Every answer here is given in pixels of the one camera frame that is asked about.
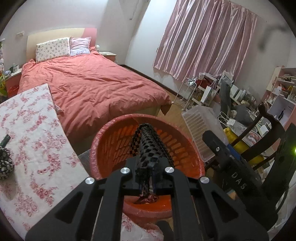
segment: pink comforter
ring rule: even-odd
[[[166,114],[170,107],[164,89],[96,51],[39,64],[30,60],[23,66],[18,93],[44,83],[64,111],[59,120],[71,143],[95,134],[117,116],[156,106]]]

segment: silver screw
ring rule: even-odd
[[[121,168],[120,169],[120,172],[122,173],[122,174],[127,174],[127,173],[129,173],[131,170],[128,168],[128,167],[123,167],[123,168]]]
[[[94,183],[94,178],[88,177],[87,179],[85,179],[85,183],[86,184],[93,184]]]
[[[174,168],[173,167],[166,167],[165,168],[165,172],[167,172],[167,173],[172,173],[172,172],[174,172]]]
[[[210,182],[210,179],[208,177],[201,177],[200,178],[201,183],[203,184],[207,184]]]

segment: pink satin curtain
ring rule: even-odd
[[[227,0],[177,0],[153,63],[175,79],[213,76],[234,79],[244,63],[257,15]]]

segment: headboard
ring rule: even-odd
[[[58,38],[74,37],[74,38],[86,38],[91,37],[90,47],[94,47],[96,44],[96,28],[61,28],[55,30],[49,30],[46,32],[31,34],[28,36],[27,41],[27,58],[30,59],[36,57],[36,44],[43,43],[49,40]]]

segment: laundry basket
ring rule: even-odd
[[[90,154],[91,173],[97,180],[108,177],[112,171],[124,167],[131,157],[130,143],[133,134],[142,123],[150,123],[172,156],[175,168],[186,176],[199,178],[205,174],[204,164],[194,144],[177,127],[160,119],[143,114],[128,114],[117,117],[96,134]],[[170,196],[149,204],[135,204],[136,197],[126,196],[123,212],[138,224],[153,223],[172,216]]]

